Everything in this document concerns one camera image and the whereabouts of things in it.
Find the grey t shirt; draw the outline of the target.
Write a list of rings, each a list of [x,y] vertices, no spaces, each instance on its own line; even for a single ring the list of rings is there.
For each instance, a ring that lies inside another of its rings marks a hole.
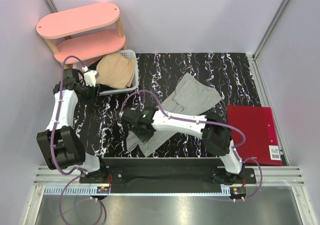
[[[175,90],[161,103],[161,107],[171,113],[197,116],[210,110],[221,100],[222,97],[215,88],[203,85],[186,73]],[[156,131],[144,143],[131,131],[126,138],[126,148],[131,152],[139,147],[143,155],[148,157],[175,134],[174,131]]]

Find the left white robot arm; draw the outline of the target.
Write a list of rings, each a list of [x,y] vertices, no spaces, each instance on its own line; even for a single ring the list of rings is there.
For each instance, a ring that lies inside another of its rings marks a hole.
[[[45,131],[36,136],[37,144],[50,170],[58,170],[63,175],[70,175],[79,170],[97,183],[108,178],[108,171],[102,167],[101,159],[89,155],[77,136],[73,120],[77,104],[94,105],[99,100],[98,86],[86,86],[75,83],[72,86],[56,84],[53,89],[54,109]]]

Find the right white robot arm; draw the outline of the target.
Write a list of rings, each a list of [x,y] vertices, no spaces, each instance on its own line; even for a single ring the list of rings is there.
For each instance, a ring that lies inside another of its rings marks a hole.
[[[198,138],[208,153],[218,156],[223,162],[230,182],[236,184],[245,177],[242,159],[232,138],[232,130],[235,128],[230,125],[220,123],[208,115],[184,115],[161,111],[159,108],[142,111],[126,109],[120,113],[120,118],[143,143],[165,132]]]

